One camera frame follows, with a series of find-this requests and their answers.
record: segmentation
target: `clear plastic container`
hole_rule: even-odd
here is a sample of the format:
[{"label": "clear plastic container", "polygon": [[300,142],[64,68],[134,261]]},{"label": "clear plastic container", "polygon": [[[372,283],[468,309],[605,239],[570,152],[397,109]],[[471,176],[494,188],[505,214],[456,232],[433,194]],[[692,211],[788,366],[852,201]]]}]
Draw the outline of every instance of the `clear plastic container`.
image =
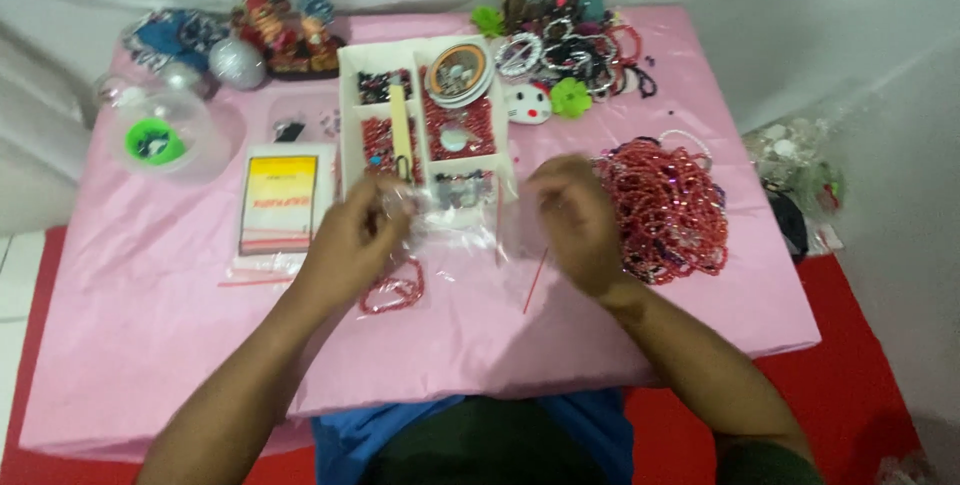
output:
[{"label": "clear plastic container", "polygon": [[100,94],[116,113],[109,124],[110,154],[133,173],[183,184],[215,180],[231,161],[231,141],[210,112],[186,90],[124,86],[112,78]]}]

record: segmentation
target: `green lid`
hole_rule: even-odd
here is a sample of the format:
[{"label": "green lid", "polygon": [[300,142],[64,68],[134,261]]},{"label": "green lid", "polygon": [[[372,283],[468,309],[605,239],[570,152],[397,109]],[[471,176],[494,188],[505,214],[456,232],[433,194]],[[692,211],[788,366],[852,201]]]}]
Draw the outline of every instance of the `green lid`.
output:
[{"label": "green lid", "polygon": [[124,144],[130,157],[153,166],[173,162],[186,152],[174,128],[161,118],[136,122],[126,132]]}]

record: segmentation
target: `pink table cover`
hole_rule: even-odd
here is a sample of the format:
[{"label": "pink table cover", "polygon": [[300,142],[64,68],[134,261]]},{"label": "pink table cover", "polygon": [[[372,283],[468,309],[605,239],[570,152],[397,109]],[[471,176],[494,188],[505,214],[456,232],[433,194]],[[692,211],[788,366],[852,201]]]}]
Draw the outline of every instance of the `pink table cover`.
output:
[{"label": "pink table cover", "polygon": [[[784,239],[687,13],[658,6],[622,14],[643,37],[643,55],[655,59],[641,66],[658,93],[615,97],[579,120],[512,125],[517,177],[552,156],[597,154],[638,135],[697,135],[726,189],[729,260],[719,276],[694,273],[656,291],[751,356],[818,343]],[[340,25],[354,44],[473,32],[462,14],[353,17]],[[113,69],[132,67],[118,52]],[[245,143],[263,143],[278,99],[309,95],[333,108],[336,90],[335,80],[273,82],[253,93],[222,89],[210,108],[236,136],[246,133]],[[104,125],[112,117],[102,111],[93,132],[20,444],[138,460],[280,291],[218,287],[234,253],[243,157],[202,187],[131,175],[106,150]],[[651,382],[649,364],[627,335],[549,261],[542,266],[543,244],[530,237],[533,228],[524,230],[523,250],[503,269],[430,250],[422,307],[366,319],[355,319],[354,307],[335,328],[329,322],[332,333],[318,334],[317,346],[325,343],[290,407],[294,419],[276,430],[267,453],[308,445],[309,427],[295,417],[451,394],[515,398]]]}]

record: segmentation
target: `silver ornament ball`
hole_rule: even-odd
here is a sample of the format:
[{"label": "silver ornament ball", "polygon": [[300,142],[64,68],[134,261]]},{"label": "silver ornament ball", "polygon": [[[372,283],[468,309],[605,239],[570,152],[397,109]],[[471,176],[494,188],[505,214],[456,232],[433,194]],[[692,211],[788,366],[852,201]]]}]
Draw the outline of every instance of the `silver ornament ball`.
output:
[{"label": "silver ornament ball", "polygon": [[210,49],[210,71],[225,86],[248,91],[263,84],[267,65],[254,45],[227,37]]},{"label": "silver ornament ball", "polygon": [[213,82],[207,76],[179,61],[167,62],[156,75],[167,87],[192,91],[201,99],[207,98],[213,91]]}]

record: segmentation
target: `hello kitty face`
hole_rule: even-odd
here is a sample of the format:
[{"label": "hello kitty face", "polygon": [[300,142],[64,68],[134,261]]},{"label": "hello kitty face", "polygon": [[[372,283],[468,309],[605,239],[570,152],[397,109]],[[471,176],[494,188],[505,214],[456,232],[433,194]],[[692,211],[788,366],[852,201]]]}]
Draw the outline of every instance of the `hello kitty face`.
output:
[{"label": "hello kitty face", "polygon": [[507,119],[523,125],[539,125],[553,115],[550,92],[541,83],[507,86]]}]

